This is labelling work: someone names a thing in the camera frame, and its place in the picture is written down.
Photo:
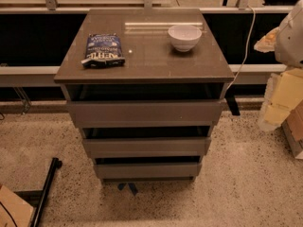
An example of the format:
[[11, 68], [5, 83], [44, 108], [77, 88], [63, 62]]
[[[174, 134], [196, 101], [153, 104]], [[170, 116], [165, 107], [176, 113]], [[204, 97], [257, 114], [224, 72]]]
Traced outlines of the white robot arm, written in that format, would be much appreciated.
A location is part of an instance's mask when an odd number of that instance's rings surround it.
[[283, 73], [269, 77], [259, 112], [259, 128], [274, 131], [303, 99], [303, 0], [295, 4], [279, 27], [257, 41], [254, 49], [274, 51], [276, 61], [287, 66]]

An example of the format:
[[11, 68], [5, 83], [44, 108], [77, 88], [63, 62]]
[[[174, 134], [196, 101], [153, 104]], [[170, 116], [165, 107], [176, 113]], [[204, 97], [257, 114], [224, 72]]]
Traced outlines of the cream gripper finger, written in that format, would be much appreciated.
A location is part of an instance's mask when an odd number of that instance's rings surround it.
[[262, 131], [274, 131], [303, 100], [303, 70], [291, 69], [272, 74], [266, 85], [258, 126]]
[[276, 46], [277, 33], [277, 27], [270, 30], [266, 35], [264, 35], [260, 40], [255, 43], [254, 49], [262, 53], [274, 52]]

